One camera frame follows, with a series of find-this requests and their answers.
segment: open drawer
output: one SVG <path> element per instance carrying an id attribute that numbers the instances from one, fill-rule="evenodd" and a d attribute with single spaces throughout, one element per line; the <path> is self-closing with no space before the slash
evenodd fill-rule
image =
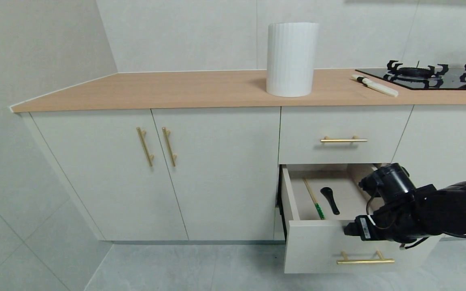
<path id="1" fill-rule="evenodd" d="M 361 241 L 358 236 L 344 235 L 343 227 L 357 215 L 366 213 L 366 203 L 370 199 L 357 182 L 375 169 L 372 164 L 282 166 L 281 203 L 287 230 L 285 273 L 381 272 L 422 264 L 438 243 L 439 236 L 412 249 L 400 250 L 396 242 Z M 324 220 L 320 220 L 304 177 L 325 215 Z M 320 193 L 323 187 L 332 188 L 339 215 L 333 214 Z M 376 198 L 370 207 L 377 210 L 381 205 L 381 199 Z M 378 252 L 389 260 L 375 261 L 380 259 Z M 343 262 L 346 258 L 342 253 L 351 261 Z"/>

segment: wooden countertop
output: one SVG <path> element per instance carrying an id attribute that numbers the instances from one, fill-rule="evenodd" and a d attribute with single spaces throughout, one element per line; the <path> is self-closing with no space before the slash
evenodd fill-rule
<path id="1" fill-rule="evenodd" d="M 265 70 L 146 72 L 114 74 L 11 107 L 13 112 L 255 107 L 314 105 L 466 104 L 466 91 L 409 90 L 377 78 L 399 91 L 398 97 L 364 87 L 350 79 L 353 69 L 316 70 L 312 93 L 297 98 L 265 91 Z"/>

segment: label sticker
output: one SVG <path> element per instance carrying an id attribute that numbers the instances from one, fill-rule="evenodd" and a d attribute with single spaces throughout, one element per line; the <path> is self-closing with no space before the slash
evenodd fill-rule
<path id="1" fill-rule="evenodd" d="M 364 217 L 361 217 L 360 220 L 361 220 L 362 230 L 364 232 L 364 237 L 366 239 L 370 239 L 371 238 L 370 230 L 368 230 L 368 225 L 366 224 L 366 219 Z"/>

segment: tiled floor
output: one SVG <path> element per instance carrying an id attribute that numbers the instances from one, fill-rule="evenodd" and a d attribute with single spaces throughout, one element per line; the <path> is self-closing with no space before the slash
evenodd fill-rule
<path id="1" fill-rule="evenodd" d="M 401 273 L 283 274 L 284 245 L 114 245 L 86 291 L 466 291 L 466 240 Z"/>

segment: kitchen knife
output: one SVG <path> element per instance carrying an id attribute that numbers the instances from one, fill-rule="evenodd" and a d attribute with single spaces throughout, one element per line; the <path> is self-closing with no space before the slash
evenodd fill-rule
<path id="1" fill-rule="evenodd" d="M 368 79 L 365 76 L 361 76 L 360 74 L 353 74 L 352 79 L 354 79 L 355 81 L 357 81 L 359 83 L 362 83 L 366 87 L 372 88 L 373 90 L 379 91 L 379 92 L 381 92 L 383 94 L 393 96 L 393 97 L 398 96 L 398 91 L 397 90 L 391 89 L 390 87 L 384 86 L 384 85 L 379 84 L 379 83 L 375 83 L 374 81 Z"/>

